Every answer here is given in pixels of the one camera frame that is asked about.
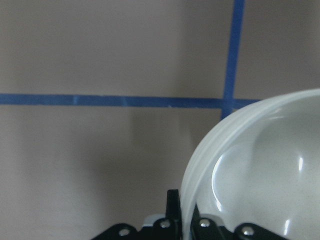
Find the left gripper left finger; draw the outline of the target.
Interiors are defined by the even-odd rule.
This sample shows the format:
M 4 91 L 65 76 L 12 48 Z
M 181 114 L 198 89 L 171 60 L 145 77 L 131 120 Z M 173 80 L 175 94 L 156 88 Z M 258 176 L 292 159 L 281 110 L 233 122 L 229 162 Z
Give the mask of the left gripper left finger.
M 169 189 L 167 191 L 165 217 L 176 224 L 181 222 L 180 195 L 178 189 Z

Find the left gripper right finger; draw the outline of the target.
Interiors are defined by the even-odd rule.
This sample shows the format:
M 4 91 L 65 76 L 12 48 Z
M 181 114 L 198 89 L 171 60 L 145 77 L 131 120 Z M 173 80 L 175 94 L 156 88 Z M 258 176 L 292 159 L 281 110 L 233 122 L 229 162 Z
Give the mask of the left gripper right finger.
M 191 219 L 191 239 L 192 240 L 199 240 L 201 235 L 201 225 L 200 225 L 200 212 L 198 209 L 198 205 L 194 206 L 192 219 Z

